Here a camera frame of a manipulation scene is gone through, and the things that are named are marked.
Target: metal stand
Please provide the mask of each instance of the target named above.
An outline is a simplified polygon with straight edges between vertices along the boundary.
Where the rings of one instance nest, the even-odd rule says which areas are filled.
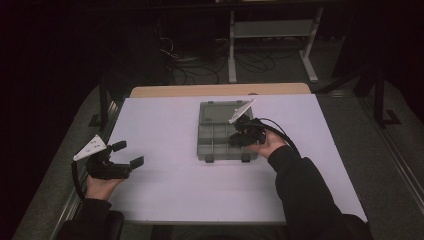
[[[108,93],[106,88],[106,82],[104,75],[102,75],[99,84],[99,95],[100,95],[100,114],[93,115],[88,126],[100,127],[99,131],[103,131],[108,122]]]
[[[306,73],[308,74],[309,81],[312,83],[318,82],[318,77],[315,74],[314,68],[312,67],[311,61],[309,61],[309,53],[312,49],[312,44],[315,40],[315,35],[317,34],[317,30],[319,27],[319,22],[321,20],[322,12],[324,8],[319,8],[316,12],[314,22],[311,26],[311,30],[309,31],[308,41],[304,50],[300,50],[300,58],[302,59],[303,66],[305,67]]]
[[[307,36],[307,44],[303,50],[299,51],[303,66],[312,83],[318,81],[314,68],[309,60],[309,53],[315,40],[319,22],[324,8],[318,8],[315,18],[308,20],[285,20],[285,21],[256,21],[256,22],[235,22],[234,11],[230,16],[230,53],[228,57],[229,82],[237,82],[236,67],[234,61],[234,39],[252,37],[294,37]]]
[[[374,118],[382,128],[386,125],[400,124],[399,118],[392,110],[387,110],[389,119],[384,119],[384,78],[382,77],[381,70],[377,70],[377,78],[375,82],[375,100],[374,100]]]

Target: white table surface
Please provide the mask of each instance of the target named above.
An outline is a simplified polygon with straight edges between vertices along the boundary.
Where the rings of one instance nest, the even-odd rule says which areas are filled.
[[[341,211],[367,221],[312,94],[126,99],[109,144],[126,140],[128,146],[111,161],[144,156],[145,163],[117,187],[112,209],[146,223],[284,224],[275,172],[264,158],[208,164],[196,155],[200,103],[252,98],[254,117],[283,127],[317,166]]]

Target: plastic organizer box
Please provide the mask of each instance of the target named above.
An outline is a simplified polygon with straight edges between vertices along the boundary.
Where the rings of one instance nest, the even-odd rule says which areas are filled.
[[[199,160],[213,163],[215,160],[241,160],[250,162],[257,158],[257,153],[247,148],[232,147],[228,138],[236,133],[229,119],[236,109],[247,101],[202,102],[200,103],[199,126],[197,138],[197,156]],[[245,114],[253,117],[252,109]]]

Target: metal frame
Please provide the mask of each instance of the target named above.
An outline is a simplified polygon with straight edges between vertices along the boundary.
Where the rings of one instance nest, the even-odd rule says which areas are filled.
[[[309,81],[318,82],[318,77],[309,60],[309,54],[315,40],[324,8],[317,9],[313,20],[286,20],[268,22],[235,22],[234,10],[230,15],[230,52],[228,57],[228,79],[230,83],[237,82],[237,73],[234,61],[234,39],[248,37],[288,37],[288,36],[308,36],[307,44],[303,50],[299,51],[303,66],[308,74]]]
[[[424,214],[424,188],[421,183],[415,177],[415,174],[412,172],[405,158],[397,148],[396,144],[393,142],[392,137],[387,132],[387,130],[381,126],[379,122],[375,122],[375,115],[371,114],[372,106],[365,100],[359,99],[359,103],[362,106],[363,110],[368,117],[373,128],[380,135],[387,149],[390,151],[390,154],[393,157],[393,163],[398,171],[400,177],[408,188],[411,196],[413,197],[417,207],[420,209],[421,213]]]

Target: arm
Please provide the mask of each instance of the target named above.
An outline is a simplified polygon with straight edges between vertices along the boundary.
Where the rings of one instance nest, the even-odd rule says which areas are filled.
[[[277,135],[250,149],[268,159],[277,172],[275,185],[283,202],[290,239],[350,239],[343,215],[315,165],[298,157]]]
[[[105,239],[104,224],[112,206],[108,199],[123,179],[102,180],[87,178],[86,199],[73,220],[66,221],[56,239]]]

